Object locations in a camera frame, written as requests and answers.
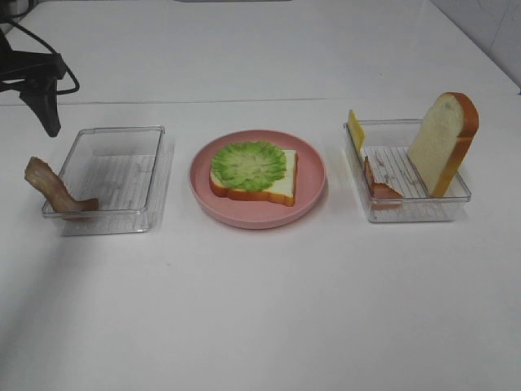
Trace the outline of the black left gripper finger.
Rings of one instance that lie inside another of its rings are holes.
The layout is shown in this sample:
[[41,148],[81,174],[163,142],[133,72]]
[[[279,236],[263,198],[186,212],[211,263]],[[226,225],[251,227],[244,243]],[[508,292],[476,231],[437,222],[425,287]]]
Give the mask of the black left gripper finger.
[[34,112],[49,137],[58,135],[61,124],[57,109],[57,78],[28,80],[20,98]]

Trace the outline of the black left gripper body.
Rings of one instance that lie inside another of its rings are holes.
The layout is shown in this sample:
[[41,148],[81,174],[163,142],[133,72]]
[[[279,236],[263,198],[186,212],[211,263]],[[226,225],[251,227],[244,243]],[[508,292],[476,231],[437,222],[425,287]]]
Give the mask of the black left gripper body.
[[21,92],[28,80],[65,75],[65,63],[58,53],[15,51],[1,33],[1,92]]

